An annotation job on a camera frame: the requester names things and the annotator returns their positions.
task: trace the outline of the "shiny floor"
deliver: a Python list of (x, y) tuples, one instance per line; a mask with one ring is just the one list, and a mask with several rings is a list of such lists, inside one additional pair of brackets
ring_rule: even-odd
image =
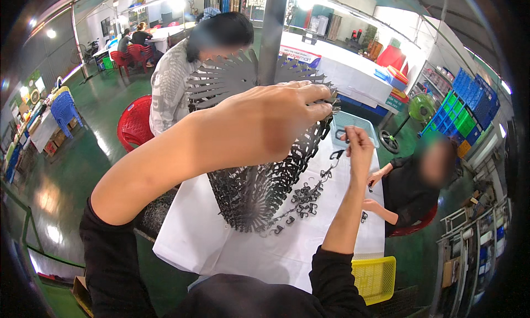
[[(136, 73), (127, 79), (121, 78), (117, 70), (107, 70), (81, 85), (83, 76), (78, 72), (66, 82), (85, 127), (77, 126), (73, 131), (74, 138), (67, 139), (54, 157), (39, 154), (28, 181), (17, 188), (23, 201), (31, 207), (36, 231), (45, 252), (84, 263), (78, 225), (86, 198), (111, 165), (125, 155), (116, 137), (116, 124), (130, 102), (150, 94), (152, 71), (147, 74)], [(95, 68), (91, 68), (91, 72), (96, 72)], [(405, 116), (401, 112), (386, 128), (396, 129)], [(370, 120), (375, 126), (380, 119), (375, 117)], [(421, 125), (413, 120), (403, 127), (398, 135), (402, 147), (398, 156), (412, 153), (418, 130), (421, 130)], [(396, 156), (382, 146), (377, 153), (381, 167)], [(465, 173), (449, 190), (442, 192), (437, 217), (430, 226), (412, 235), (389, 238), (385, 242), (385, 255), (394, 255), (398, 262), (396, 287), (420, 287), (417, 305), (429, 305), (432, 299), (437, 262), (435, 241), (442, 233), (439, 219), (458, 209), (471, 192), (472, 181)], [(10, 231), (17, 238), (22, 232), (23, 215), (12, 202), (6, 205)], [(172, 268), (154, 255), (151, 242), (140, 236), (137, 239), (142, 276), (157, 312), (162, 315), (185, 296), (186, 286), (195, 280), (196, 275)], [(36, 245), (31, 229), (28, 242)], [(65, 267), (38, 254), (32, 253), (31, 260), (36, 271), (44, 274), (73, 278), (81, 273), (79, 268)]]

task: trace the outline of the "green fan blade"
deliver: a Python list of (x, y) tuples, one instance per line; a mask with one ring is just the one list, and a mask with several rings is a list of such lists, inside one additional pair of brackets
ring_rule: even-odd
[(414, 95), (409, 104), (409, 115), (417, 121), (428, 121), (436, 112), (431, 95), (419, 93)]

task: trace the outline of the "stacked blue plastic chair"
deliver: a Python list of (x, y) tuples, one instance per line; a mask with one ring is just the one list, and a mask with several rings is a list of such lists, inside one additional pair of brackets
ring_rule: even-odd
[(73, 138), (74, 136), (68, 129), (68, 123), (73, 117), (75, 117), (77, 122), (83, 127), (81, 118), (75, 110), (74, 99), (71, 97), (69, 91), (62, 92), (57, 96), (54, 103), (51, 105), (51, 115), (54, 116), (55, 121), (59, 124), (59, 128), (63, 130), (63, 133), (70, 138)]

